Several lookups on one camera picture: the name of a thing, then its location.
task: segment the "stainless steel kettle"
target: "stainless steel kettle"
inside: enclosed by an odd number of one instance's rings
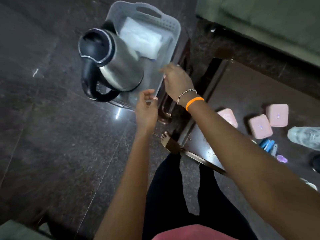
[[[82,89],[90,99],[111,101],[142,81],[138,54],[117,36],[112,22],[87,31],[80,38],[78,49],[83,61]],[[97,91],[98,82],[111,91],[106,94]]]

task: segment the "forearm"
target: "forearm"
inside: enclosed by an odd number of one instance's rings
[[[315,225],[320,213],[316,191],[302,183],[286,166],[255,145],[205,102],[194,102],[189,112],[228,175],[260,216],[288,239],[295,239],[290,236],[292,228],[304,225],[308,229]]]
[[[150,135],[137,132],[121,183],[95,239],[141,239],[148,188]]]

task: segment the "person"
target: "person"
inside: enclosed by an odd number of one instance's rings
[[[170,63],[161,72],[174,101],[194,89],[179,66]],[[190,214],[186,206],[179,155],[170,154],[161,163],[148,190],[149,142],[158,118],[153,92],[139,95],[131,153],[95,239],[257,239],[248,221],[220,191],[214,171],[204,165],[200,165],[199,216]],[[317,191],[226,122],[194,91],[184,93],[179,104],[188,105],[229,177],[262,219],[287,240],[319,239]]]

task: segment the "orange wristband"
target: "orange wristband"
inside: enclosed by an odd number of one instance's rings
[[[197,100],[203,100],[203,101],[204,101],[204,98],[202,98],[202,97],[195,97],[195,98],[191,99],[191,100],[186,104],[186,111],[188,111],[188,107],[189,107],[194,101],[197,101]]]

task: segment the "white plastic basket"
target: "white plastic basket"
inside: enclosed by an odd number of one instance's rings
[[[113,3],[106,20],[113,22],[115,30],[119,34],[127,17],[160,34],[164,40],[168,40],[168,47],[160,49],[156,61],[142,58],[141,65],[144,68],[144,78],[141,84],[131,92],[120,93],[116,99],[110,102],[116,106],[134,110],[140,91],[155,89],[156,94],[158,93],[163,80],[163,75],[158,70],[163,65],[170,63],[179,40],[181,25],[177,19],[164,14],[158,8],[141,2],[117,1]]]

